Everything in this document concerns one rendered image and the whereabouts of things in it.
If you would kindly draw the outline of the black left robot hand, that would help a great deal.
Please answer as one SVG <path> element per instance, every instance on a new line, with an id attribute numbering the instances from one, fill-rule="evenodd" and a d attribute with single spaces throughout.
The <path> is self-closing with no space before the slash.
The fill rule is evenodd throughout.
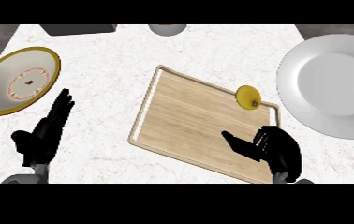
<path id="1" fill-rule="evenodd" d="M 64 127 L 76 105 L 70 90 L 64 89 L 55 99 L 51 112 L 40 119 L 33 132 L 17 130 L 11 138 L 17 152 L 24 155 L 24 167 L 49 164 L 56 156 Z"/>

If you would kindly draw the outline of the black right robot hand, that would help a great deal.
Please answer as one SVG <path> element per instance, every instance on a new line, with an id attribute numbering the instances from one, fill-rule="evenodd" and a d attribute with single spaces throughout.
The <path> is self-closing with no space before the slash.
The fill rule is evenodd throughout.
<path id="1" fill-rule="evenodd" d="M 301 174 L 300 145 L 288 132 L 278 126 L 263 126 L 254 135 L 254 141 L 247 142 L 229 131 L 222 132 L 232 150 L 254 161 L 269 163 L 272 175 L 278 172 Z"/>

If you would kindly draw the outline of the yellow lemon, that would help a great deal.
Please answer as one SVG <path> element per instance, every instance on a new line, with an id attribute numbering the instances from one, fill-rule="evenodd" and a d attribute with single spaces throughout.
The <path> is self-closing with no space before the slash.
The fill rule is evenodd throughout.
<path id="1" fill-rule="evenodd" d="M 238 105 L 245 110 L 256 110 L 262 103 L 262 95 L 257 89 L 250 85 L 242 85 L 235 93 Z"/>

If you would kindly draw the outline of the light wooden tray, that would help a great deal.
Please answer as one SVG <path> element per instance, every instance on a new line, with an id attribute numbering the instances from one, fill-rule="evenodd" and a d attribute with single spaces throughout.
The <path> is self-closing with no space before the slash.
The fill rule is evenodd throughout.
<path id="1" fill-rule="evenodd" d="M 251 141 L 263 126 L 279 124 L 275 103 L 263 102 L 256 110 L 245 110 L 233 91 L 157 66 L 129 142 L 250 183 L 269 183 L 267 162 L 241 156 L 222 132 Z"/>

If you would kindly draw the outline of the white plate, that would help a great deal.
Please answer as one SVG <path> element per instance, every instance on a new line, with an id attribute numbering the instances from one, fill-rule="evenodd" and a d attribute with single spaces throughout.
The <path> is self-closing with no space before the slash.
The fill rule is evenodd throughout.
<path id="1" fill-rule="evenodd" d="M 354 140 L 354 35 L 301 42 L 281 61 L 276 90 L 288 112 L 307 127 Z"/>

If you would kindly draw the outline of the gold-rimmed patterned bowl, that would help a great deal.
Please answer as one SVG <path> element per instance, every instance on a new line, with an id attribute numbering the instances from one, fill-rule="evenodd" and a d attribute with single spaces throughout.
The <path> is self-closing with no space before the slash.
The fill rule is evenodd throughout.
<path id="1" fill-rule="evenodd" d="M 28 108 L 56 83 L 61 60 L 46 47 L 28 47 L 0 58 L 0 116 Z"/>

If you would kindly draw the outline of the dark grey edge object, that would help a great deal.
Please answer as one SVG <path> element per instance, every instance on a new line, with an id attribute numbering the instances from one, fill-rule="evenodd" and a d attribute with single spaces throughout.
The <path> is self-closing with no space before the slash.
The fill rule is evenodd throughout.
<path id="1" fill-rule="evenodd" d="M 18 24 L 0 24 L 0 53 L 9 44 L 17 29 Z"/>

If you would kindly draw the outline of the dark grey flat block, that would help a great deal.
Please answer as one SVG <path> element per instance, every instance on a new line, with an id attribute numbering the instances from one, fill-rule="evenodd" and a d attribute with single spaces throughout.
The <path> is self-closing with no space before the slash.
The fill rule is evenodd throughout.
<path id="1" fill-rule="evenodd" d="M 40 27 L 51 36 L 111 33 L 117 30 L 115 24 L 42 24 Z"/>

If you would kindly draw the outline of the dark grey corner appliance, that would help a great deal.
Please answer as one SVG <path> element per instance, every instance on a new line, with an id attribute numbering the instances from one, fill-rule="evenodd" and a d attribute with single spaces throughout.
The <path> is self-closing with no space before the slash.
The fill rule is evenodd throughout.
<path id="1" fill-rule="evenodd" d="M 297 29 L 304 39 L 331 34 L 354 35 L 354 24 L 298 24 Z"/>

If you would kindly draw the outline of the grey round cup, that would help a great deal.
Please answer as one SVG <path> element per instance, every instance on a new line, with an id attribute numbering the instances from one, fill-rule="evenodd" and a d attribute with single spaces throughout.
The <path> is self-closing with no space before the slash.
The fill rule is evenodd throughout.
<path id="1" fill-rule="evenodd" d="M 149 29 L 151 31 L 163 36 L 163 37 L 172 37 L 179 35 L 185 29 L 186 29 L 185 24 L 151 24 Z"/>

